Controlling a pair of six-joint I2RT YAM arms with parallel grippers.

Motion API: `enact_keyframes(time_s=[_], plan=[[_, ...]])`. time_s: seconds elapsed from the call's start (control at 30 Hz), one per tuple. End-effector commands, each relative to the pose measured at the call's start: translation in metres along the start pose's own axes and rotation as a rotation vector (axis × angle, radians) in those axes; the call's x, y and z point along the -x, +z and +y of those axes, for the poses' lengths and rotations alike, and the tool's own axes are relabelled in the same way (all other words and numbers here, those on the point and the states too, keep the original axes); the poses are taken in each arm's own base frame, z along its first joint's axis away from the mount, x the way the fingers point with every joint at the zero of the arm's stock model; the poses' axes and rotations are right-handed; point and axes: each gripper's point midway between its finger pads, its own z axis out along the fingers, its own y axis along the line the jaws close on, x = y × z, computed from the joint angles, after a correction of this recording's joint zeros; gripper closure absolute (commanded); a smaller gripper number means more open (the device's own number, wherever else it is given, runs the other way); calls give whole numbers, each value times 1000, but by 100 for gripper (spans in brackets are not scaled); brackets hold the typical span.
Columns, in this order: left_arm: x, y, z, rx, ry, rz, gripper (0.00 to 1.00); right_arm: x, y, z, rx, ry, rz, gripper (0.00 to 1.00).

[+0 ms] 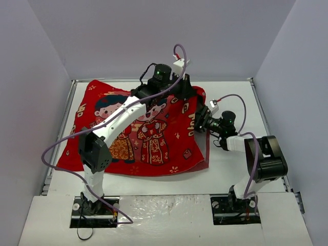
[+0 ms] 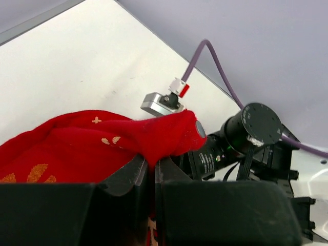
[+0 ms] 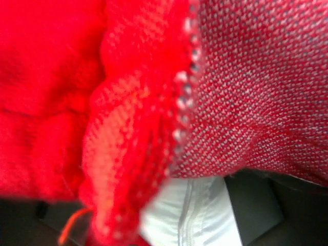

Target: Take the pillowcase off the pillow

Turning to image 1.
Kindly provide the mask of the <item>red printed pillowcase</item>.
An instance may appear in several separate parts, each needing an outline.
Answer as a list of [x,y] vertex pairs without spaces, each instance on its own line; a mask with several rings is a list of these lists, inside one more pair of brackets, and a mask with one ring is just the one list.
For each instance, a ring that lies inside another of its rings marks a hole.
[[[195,112],[205,91],[196,87],[189,99],[169,96],[126,127],[110,146],[106,172],[131,176],[166,176],[209,167],[209,136],[196,140]],[[72,133],[91,128],[110,116],[129,92],[98,80],[88,83],[76,111]]]

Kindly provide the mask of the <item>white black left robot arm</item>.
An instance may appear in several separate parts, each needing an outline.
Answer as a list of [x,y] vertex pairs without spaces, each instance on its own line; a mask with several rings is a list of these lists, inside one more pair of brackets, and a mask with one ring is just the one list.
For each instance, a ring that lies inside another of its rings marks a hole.
[[107,119],[80,132],[78,153],[84,169],[85,187],[80,197],[81,208],[91,215],[103,208],[103,179],[105,169],[112,162],[109,148],[119,134],[134,120],[146,114],[161,99],[174,95],[178,99],[195,96],[189,76],[188,61],[181,58],[174,62],[174,72],[165,64],[156,64],[153,76],[131,90],[130,96]]

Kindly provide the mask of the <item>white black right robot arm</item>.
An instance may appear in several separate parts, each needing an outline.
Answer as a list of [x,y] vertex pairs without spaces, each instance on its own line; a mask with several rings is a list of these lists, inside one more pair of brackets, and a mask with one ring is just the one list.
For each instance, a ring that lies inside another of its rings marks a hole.
[[209,108],[203,106],[195,112],[195,130],[217,133],[223,150],[245,154],[247,173],[230,187],[227,199],[230,210],[241,212],[251,200],[257,202],[257,193],[262,187],[286,176],[288,165],[275,136],[240,134],[234,126],[235,118],[232,111],[224,111],[220,118],[213,118]]

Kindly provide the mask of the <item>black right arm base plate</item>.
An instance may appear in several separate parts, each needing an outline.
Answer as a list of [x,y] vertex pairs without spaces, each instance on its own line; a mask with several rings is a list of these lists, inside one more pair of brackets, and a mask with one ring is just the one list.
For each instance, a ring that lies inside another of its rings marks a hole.
[[255,211],[255,199],[241,200],[233,208],[228,195],[211,195],[213,225],[236,226],[246,224],[261,224],[259,212]]

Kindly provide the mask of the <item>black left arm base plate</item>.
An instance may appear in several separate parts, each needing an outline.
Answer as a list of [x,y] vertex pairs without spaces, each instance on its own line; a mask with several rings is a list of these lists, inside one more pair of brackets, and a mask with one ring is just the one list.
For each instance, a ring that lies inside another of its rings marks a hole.
[[95,208],[91,209],[87,202],[76,196],[70,216],[70,228],[116,228],[117,217],[118,212],[101,201],[97,201]]

